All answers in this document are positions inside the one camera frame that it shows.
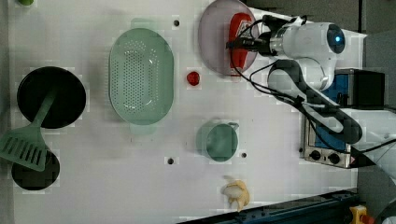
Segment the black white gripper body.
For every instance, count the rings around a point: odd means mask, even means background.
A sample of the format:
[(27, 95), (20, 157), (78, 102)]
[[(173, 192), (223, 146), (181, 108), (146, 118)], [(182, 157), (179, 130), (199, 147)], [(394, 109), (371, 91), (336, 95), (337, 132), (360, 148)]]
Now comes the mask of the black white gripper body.
[[(271, 40), (276, 38), (276, 34), (283, 28), (291, 25), (304, 25), (306, 21), (307, 17), (305, 15), (292, 17), (289, 20), (264, 15), (260, 20), (254, 21), (249, 25), (247, 28), (247, 37), (242, 38), (242, 48), (248, 51), (258, 52), (261, 56), (276, 56), (277, 51), (271, 47)], [(259, 25), (267, 27), (268, 31), (254, 36), (253, 29)]]

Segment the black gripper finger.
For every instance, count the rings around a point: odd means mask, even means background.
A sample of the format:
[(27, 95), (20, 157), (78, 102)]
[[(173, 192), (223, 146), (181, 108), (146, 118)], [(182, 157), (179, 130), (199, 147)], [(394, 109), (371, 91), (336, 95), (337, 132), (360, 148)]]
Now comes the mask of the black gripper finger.
[(253, 38), (236, 38), (233, 41), (226, 43), (227, 49), (246, 49), (246, 50), (256, 50), (259, 42)]

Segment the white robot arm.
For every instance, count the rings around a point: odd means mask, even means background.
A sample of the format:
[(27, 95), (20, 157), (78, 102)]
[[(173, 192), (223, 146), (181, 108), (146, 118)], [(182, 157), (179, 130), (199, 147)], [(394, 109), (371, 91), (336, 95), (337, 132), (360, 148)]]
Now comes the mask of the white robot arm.
[(226, 43), (235, 72), (241, 72), (234, 59), (240, 49), (276, 56), (267, 84), (252, 85), (293, 106), (315, 126), (355, 148), (393, 179), (395, 113), (341, 106), (322, 93), (332, 85), (337, 61), (346, 49), (343, 30), (332, 22), (307, 22), (294, 17), (278, 27), (270, 26), (263, 37), (258, 37), (251, 33), (255, 25), (240, 23)]

